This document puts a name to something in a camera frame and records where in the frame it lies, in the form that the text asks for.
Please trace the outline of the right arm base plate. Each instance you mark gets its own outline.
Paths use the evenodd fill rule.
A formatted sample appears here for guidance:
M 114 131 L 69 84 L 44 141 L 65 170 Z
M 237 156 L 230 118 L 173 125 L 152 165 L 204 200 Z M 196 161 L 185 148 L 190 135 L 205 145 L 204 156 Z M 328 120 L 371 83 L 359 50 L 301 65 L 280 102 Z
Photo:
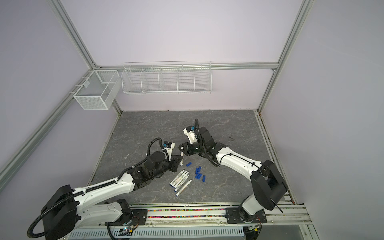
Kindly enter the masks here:
M 245 210 L 237 208 L 226 208 L 225 218 L 228 224 L 264 224 L 267 222 L 264 209 L 254 215 L 248 214 Z

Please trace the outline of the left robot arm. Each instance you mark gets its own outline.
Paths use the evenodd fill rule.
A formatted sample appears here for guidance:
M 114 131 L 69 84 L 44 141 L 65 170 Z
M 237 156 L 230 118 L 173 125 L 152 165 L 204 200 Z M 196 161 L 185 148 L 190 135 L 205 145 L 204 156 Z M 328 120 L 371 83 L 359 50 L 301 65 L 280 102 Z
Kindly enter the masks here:
M 94 217 L 90 210 L 96 204 L 144 188 L 167 171 L 175 173 L 182 160 L 180 155 L 154 152 L 111 180 L 76 189 L 70 185 L 62 186 L 31 223 L 27 236 L 59 240 Z

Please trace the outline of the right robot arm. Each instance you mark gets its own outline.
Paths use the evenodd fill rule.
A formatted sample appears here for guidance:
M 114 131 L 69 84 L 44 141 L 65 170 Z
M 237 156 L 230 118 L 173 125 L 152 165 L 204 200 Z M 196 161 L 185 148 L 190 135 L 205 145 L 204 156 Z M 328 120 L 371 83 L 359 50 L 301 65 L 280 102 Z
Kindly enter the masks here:
M 238 207 L 239 215 L 235 217 L 236 220 L 249 223 L 256 218 L 257 212 L 273 210 L 289 190 L 272 161 L 252 160 L 222 143 L 216 143 L 205 127 L 188 126 L 184 129 L 184 134 L 189 139 L 179 146 L 184 155 L 199 155 L 215 167 L 228 167 L 250 180 L 253 194 Z

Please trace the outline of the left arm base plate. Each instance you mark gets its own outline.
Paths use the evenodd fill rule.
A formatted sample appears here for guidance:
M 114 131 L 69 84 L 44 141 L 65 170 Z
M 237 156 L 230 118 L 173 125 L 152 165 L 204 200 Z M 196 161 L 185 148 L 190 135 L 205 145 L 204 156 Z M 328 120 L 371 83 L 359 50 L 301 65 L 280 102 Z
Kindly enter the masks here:
M 111 222 L 110 226 L 142 226 L 146 224 L 147 215 L 147 209 L 135 209 L 130 214 L 123 213 L 115 222 Z

